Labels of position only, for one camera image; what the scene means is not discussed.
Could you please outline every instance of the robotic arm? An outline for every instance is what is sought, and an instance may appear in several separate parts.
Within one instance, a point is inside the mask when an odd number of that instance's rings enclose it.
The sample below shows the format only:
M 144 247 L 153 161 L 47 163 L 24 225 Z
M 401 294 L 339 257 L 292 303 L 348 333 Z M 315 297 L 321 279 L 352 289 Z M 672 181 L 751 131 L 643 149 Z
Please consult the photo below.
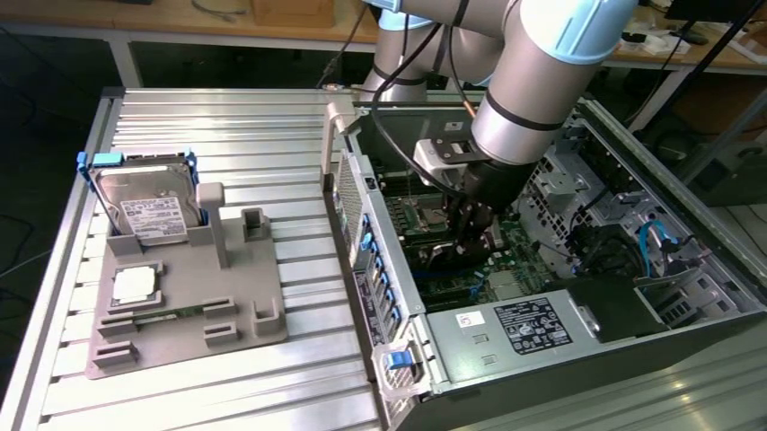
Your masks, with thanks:
M 435 22 L 455 27 L 459 79 L 475 84 L 490 81 L 471 128 L 478 159 L 463 169 L 466 197 L 447 197 L 444 204 L 455 248 L 487 249 L 484 234 L 495 216 L 524 188 L 572 105 L 619 42 L 636 0 L 365 1 L 384 9 L 365 89 L 376 90 L 403 62 L 405 14 L 408 45 L 417 46 Z M 450 75 L 451 32 L 448 28 L 440 32 L 384 91 L 383 101 L 424 100 L 425 74 Z M 415 159 L 432 173 L 433 165 L 419 159 L 419 148 Z

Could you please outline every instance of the light blue joint cap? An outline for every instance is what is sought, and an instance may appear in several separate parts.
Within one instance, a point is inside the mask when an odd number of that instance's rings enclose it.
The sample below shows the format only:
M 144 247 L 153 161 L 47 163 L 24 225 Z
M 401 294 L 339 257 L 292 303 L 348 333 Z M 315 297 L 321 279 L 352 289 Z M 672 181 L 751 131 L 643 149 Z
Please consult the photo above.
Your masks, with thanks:
M 361 0 L 367 4 L 379 6 L 383 11 L 399 12 L 399 7 L 403 4 L 403 0 Z
M 123 164 L 123 153 L 96 153 L 93 154 L 92 166 L 105 168 L 107 166 L 120 166 Z
M 619 43 L 636 0 L 522 0 L 530 39 L 564 63 L 592 65 Z
M 487 87 L 490 85 L 490 80 L 492 79 L 492 74 L 488 75 L 487 78 L 484 78 L 482 81 L 479 81 L 478 83 L 474 83 L 474 85 L 479 86 L 479 87 Z
M 407 13 L 393 13 L 385 9 L 381 11 L 381 19 L 379 20 L 379 27 L 381 30 L 401 31 L 405 29 L 405 16 Z M 407 20 L 407 27 L 412 30 L 424 25 L 429 25 L 432 20 L 420 18 L 416 15 L 409 15 Z

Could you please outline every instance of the ventilation grille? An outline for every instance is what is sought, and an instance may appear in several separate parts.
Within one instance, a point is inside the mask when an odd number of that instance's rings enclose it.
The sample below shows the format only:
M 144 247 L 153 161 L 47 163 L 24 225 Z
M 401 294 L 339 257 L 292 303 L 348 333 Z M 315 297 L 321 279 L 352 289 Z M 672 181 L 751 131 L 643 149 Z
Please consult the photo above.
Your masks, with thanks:
M 351 250 L 352 244 L 357 241 L 357 230 L 360 229 L 361 200 L 347 158 L 340 161 L 336 190 L 340 200 L 337 213 L 347 240 L 347 250 Z

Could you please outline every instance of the aluminum extrusion table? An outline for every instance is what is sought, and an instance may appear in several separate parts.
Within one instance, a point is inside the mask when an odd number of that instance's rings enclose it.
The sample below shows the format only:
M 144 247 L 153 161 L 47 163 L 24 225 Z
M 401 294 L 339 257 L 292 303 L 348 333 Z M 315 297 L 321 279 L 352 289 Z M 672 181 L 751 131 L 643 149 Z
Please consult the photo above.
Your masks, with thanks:
M 0 429 L 379 428 L 319 184 L 325 97 L 309 91 L 128 91 L 103 99 L 87 151 L 192 148 L 235 217 L 271 217 L 289 338 L 91 381 L 83 375 L 108 219 L 77 178 Z M 71 161 L 75 170 L 75 155 Z

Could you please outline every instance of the hard drive label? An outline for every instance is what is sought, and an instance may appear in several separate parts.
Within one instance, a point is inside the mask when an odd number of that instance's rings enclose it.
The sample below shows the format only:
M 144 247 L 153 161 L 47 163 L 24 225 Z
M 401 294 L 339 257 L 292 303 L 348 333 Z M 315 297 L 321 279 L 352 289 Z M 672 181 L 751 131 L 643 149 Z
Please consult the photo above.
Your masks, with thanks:
M 120 202 L 124 217 L 139 240 L 187 233 L 179 199 L 157 198 Z

